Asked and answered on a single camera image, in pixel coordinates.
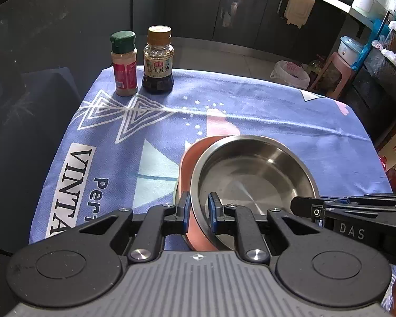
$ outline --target blue lid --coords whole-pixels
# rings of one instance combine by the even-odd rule
[[[340,40],[345,43],[347,46],[349,46],[352,50],[358,52],[358,54],[361,53],[363,46],[358,43],[356,40],[348,37],[348,36],[343,36],[340,38]]]

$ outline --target crosshair symbol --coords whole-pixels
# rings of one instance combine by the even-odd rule
[[[205,256],[202,254],[195,254],[194,256],[191,256],[194,260],[200,261],[202,260]]]

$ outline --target red label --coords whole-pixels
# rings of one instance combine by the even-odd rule
[[[119,89],[135,89],[136,88],[136,61],[126,65],[114,64],[114,80],[116,88]]]

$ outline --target orange cap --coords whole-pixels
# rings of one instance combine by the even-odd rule
[[[148,28],[148,44],[164,46],[170,44],[171,28],[168,26],[151,26]]]

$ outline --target soy sauce bottle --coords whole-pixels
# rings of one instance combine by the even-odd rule
[[[142,87],[151,93],[170,92],[173,88],[173,54],[170,44],[171,28],[151,26],[148,28],[148,44],[144,49],[144,78]]]

